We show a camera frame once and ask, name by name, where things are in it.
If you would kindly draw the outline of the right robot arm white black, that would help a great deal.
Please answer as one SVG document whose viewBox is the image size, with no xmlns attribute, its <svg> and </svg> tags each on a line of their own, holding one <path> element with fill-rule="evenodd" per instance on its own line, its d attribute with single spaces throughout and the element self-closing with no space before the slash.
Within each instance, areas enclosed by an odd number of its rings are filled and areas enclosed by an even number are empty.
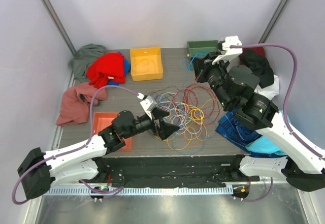
<svg viewBox="0 0 325 224">
<path fill-rule="evenodd" d="M 289 129 L 287 116 L 267 97 L 254 90 L 259 77 L 246 66 L 227 69 L 223 60 L 213 63 L 214 52 L 193 58 L 197 83 L 207 82 L 224 111 L 235 110 L 234 118 L 243 126 L 267 137 L 287 154 L 278 158 L 241 156 L 229 168 L 236 181 L 248 176 L 284 179 L 291 186 L 306 192 L 324 188 L 324 159 L 303 146 Z"/>
</svg>

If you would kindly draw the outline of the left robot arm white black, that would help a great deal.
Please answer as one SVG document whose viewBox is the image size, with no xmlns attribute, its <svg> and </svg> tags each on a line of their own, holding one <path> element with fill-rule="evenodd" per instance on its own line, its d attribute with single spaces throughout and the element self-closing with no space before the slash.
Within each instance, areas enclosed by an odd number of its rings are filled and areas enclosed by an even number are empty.
<svg viewBox="0 0 325 224">
<path fill-rule="evenodd" d="M 167 139 L 180 127 L 164 120 L 169 112 L 154 108 L 152 115 L 134 117 L 130 111 L 121 111 L 111 124 L 91 134 L 88 140 L 59 149 L 42 152 L 32 149 L 17 169 L 18 183 L 22 185 L 26 200 L 45 194 L 64 180 L 91 180 L 104 182 L 108 170 L 97 165 L 96 158 L 118 151 L 125 140 L 146 131 L 152 131 L 161 140 Z"/>
</svg>

